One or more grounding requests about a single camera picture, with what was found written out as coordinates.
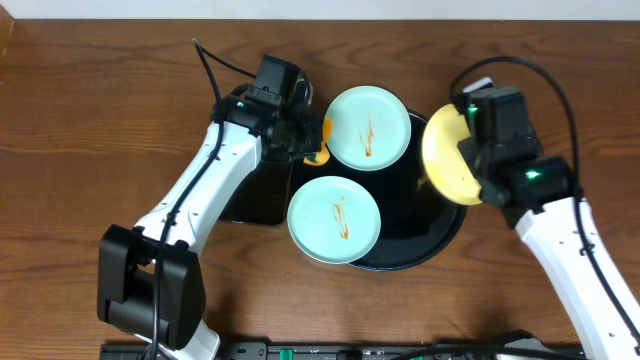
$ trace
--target light blue plate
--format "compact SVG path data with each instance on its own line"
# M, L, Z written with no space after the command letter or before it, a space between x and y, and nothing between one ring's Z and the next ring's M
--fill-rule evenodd
M327 141L331 153L356 170L380 170L393 164L411 139L407 109L395 95L375 86L343 92L326 116L333 120Z
M371 250L380 234L380 210L356 182L325 176L304 184L287 213L293 241L312 258L344 264Z

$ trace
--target round black tray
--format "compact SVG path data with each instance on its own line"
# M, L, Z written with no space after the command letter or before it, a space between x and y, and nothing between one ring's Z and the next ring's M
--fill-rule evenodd
M419 265L439 253L456 235L466 206L440 195L422 164L422 133L427 120L409 112L411 140L393 165L378 171L354 170L331 157L323 166L294 166L294 189L321 176L342 176L362 185L380 209L382 227L373 249L351 265L389 271Z

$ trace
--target white wall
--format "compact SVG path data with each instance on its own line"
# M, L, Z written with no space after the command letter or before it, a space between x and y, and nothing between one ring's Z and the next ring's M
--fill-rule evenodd
M16 19L640 20L640 0L0 0Z

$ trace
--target brown sauce smear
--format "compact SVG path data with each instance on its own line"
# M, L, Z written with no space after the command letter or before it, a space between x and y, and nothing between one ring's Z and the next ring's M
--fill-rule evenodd
M340 237L349 240L349 227L347 226L347 219L344 216L342 204L333 204L333 218L336 220L338 227L340 227Z
M371 124L371 114L369 114L369 136L367 136L367 141L364 141L364 136L362 136L362 132L360 132L360 142L362 142L362 146L364 147L364 154L367 156L373 155L373 126Z

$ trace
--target wooden table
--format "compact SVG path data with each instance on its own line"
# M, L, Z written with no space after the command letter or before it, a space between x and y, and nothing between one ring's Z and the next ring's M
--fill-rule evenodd
M213 94L191 38L255 71L274 54L306 69L326 107L372 84L432 114L451 79L495 55L531 57L578 117L583 183L608 249L640 295L640 24L589 22L18 21L0 68L0 355L96 358L134 340L96 317L98 242L159 201L194 156ZM224 92L242 79L214 64ZM567 155L547 85L513 65L549 154ZM225 336L279 342L486 340L523 328L577 337L498 210L469 209L438 256L372 273L311 260L286 225L218 224L201 260L205 319Z

